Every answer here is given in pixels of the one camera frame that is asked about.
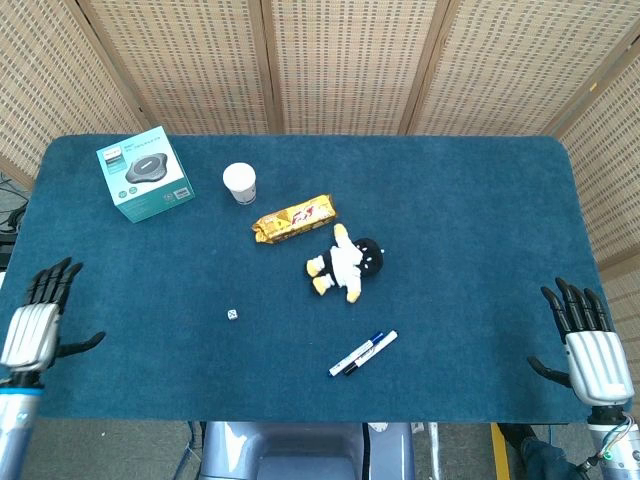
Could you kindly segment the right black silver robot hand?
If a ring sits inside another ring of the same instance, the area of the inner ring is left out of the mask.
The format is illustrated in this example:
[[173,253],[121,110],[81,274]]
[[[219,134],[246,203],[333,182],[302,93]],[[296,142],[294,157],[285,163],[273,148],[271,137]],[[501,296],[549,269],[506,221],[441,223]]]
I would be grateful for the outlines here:
[[591,289],[555,279],[560,293],[543,286],[558,330],[568,370],[545,366],[537,357],[527,362],[539,376],[571,389],[590,407],[627,404],[635,395],[626,354],[604,302]]

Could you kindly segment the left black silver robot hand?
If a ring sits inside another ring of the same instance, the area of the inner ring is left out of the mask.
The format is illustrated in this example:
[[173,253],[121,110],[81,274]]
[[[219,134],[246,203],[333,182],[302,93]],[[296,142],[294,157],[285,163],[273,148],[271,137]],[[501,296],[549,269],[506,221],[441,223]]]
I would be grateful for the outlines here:
[[84,353],[99,345],[106,333],[63,344],[59,325],[71,292],[71,285],[83,264],[67,257],[36,273],[26,290],[24,304],[16,309],[9,323],[1,352],[1,366],[8,376],[1,390],[41,389],[40,376],[59,358]]

